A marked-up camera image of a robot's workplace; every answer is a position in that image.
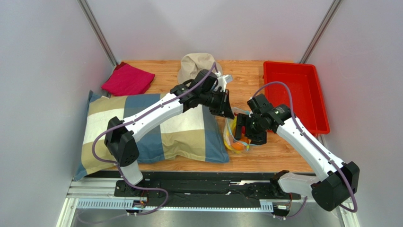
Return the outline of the clear zip top bag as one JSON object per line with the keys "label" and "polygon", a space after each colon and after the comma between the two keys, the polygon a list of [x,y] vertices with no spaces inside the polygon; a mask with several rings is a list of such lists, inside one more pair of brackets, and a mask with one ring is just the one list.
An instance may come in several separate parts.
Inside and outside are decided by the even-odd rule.
{"label": "clear zip top bag", "polygon": [[[242,109],[236,108],[236,107],[232,108],[232,111],[234,111],[235,118],[239,113],[240,114],[246,114],[246,115],[249,114],[249,111],[245,111],[245,110],[242,110]],[[248,152],[252,148],[251,144],[249,145],[249,150],[248,151],[239,152],[239,151],[235,151],[235,150],[232,149],[231,144],[234,143],[234,142],[238,142],[240,140],[236,140],[235,135],[232,135],[230,133],[229,128],[228,128],[228,121],[229,121],[229,118],[226,118],[225,119],[225,124],[224,124],[224,131],[223,131],[224,145],[226,146],[226,148],[228,150],[232,151],[235,154],[241,154],[241,153]]]}

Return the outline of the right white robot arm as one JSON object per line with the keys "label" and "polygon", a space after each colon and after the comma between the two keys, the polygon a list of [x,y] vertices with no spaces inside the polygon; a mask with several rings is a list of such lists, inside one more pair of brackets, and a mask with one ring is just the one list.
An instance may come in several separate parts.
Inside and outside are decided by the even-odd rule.
{"label": "right white robot arm", "polygon": [[315,173],[307,176],[288,170],[278,172],[270,179],[274,196],[308,196],[326,211],[342,206],[347,199],[355,201],[360,174],[357,164],[346,163],[325,148],[287,105],[274,107],[264,95],[251,98],[247,104],[252,112],[236,114],[235,139],[244,135],[252,144],[263,145],[267,131],[272,131],[286,140]]}

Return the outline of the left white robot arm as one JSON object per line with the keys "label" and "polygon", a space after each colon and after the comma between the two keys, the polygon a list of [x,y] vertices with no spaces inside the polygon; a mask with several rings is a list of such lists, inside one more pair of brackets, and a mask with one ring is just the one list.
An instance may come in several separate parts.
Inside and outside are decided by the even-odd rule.
{"label": "left white robot arm", "polygon": [[137,143],[152,129],[200,105],[208,107],[212,115],[234,118],[226,88],[232,80],[229,74],[201,70],[196,78],[176,85],[145,110],[123,120],[117,117],[109,120],[103,133],[104,144],[128,186],[135,188],[143,179],[137,162],[140,155]]}

